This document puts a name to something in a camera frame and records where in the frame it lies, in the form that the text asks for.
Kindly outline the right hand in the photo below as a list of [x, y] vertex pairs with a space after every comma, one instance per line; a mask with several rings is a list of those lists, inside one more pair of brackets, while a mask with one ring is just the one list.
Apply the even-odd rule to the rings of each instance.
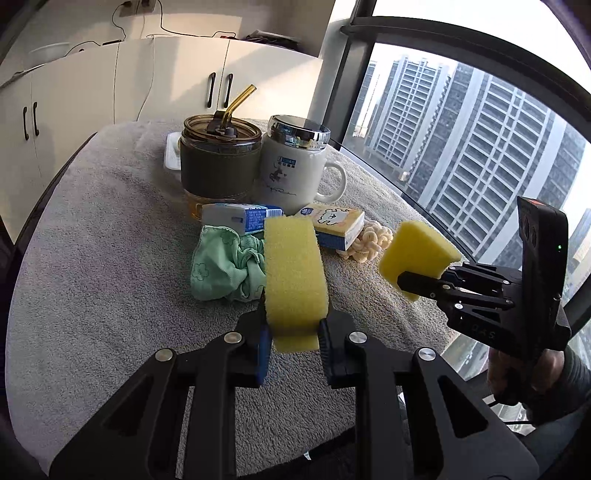
[[560, 378], [564, 364], [563, 351], [544, 350], [533, 362], [491, 348], [488, 355], [488, 386], [499, 403], [515, 405], [527, 399], [532, 392], [549, 390]]

